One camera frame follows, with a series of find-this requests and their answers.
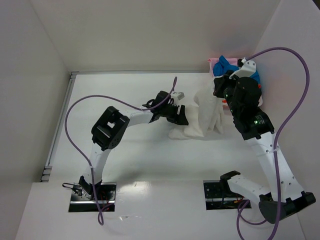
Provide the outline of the white t shirt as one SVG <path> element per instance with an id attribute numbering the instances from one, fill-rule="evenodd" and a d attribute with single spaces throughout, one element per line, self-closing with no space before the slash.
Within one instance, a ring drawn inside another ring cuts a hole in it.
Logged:
<path id="1" fill-rule="evenodd" d="M 171 140 L 203 139 L 216 131 L 224 134 L 225 113 L 223 99 L 214 95 L 215 83 L 211 79 L 199 89 L 193 101 L 195 105 L 185 107 L 188 125 L 179 125 L 171 129 L 168 137 Z"/>

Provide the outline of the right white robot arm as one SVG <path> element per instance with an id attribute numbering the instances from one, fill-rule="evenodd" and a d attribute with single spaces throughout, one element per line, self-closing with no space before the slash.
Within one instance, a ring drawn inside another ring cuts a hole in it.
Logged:
<path id="1" fill-rule="evenodd" d="M 270 224 L 314 204 L 314 194 L 298 183 L 275 143 L 275 128 L 259 107 L 262 91 L 257 81 L 250 77 L 221 76 L 213 82 L 213 95 L 226 100 L 235 128 L 256 154 L 268 182 L 268 186 L 259 185 L 233 170 L 220 177 L 223 196 L 239 194 L 257 204 Z"/>

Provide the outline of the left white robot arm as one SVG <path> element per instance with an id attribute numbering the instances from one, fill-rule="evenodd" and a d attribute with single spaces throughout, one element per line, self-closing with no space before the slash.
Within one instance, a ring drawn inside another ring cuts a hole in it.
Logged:
<path id="1" fill-rule="evenodd" d="M 121 142 L 127 128 L 150 124 L 163 117 L 170 123 L 179 126 L 189 124 L 185 106 L 179 101 L 185 97 L 183 92 L 171 94 L 160 91 L 155 99 L 149 100 L 141 110 L 119 111 L 109 106 L 91 129 L 92 148 L 89 157 L 90 165 L 79 179 L 79 185 L 89 199 L 94 199 L 94 190 L 102 183 L 102 174 L 111 150 Z"/>

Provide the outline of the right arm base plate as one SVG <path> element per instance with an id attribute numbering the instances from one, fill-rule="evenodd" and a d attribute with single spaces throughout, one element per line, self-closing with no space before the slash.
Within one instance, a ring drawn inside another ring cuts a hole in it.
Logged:
<path id="1" fill-rule="evenodd" d="M 247 201 L 238 193 L 224 193 L 218 180 L 203 182 L 206 210 L 237 209 L 239 204 Z"/>

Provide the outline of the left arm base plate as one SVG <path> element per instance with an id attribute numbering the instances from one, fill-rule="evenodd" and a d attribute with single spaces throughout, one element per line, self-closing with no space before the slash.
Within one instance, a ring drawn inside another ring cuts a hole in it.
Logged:
<path id="1" fill-rule="evenodd" d="M 69 213 L 98 212 L 94 198 L 87 197 L 79 184 L 74 184 L 71 189 L 71 197 L 68 207 Z M 101 183 L 97 189 L 97 199 L 103 212 L 114 212 L 116 204 L 116 184 Z"/>

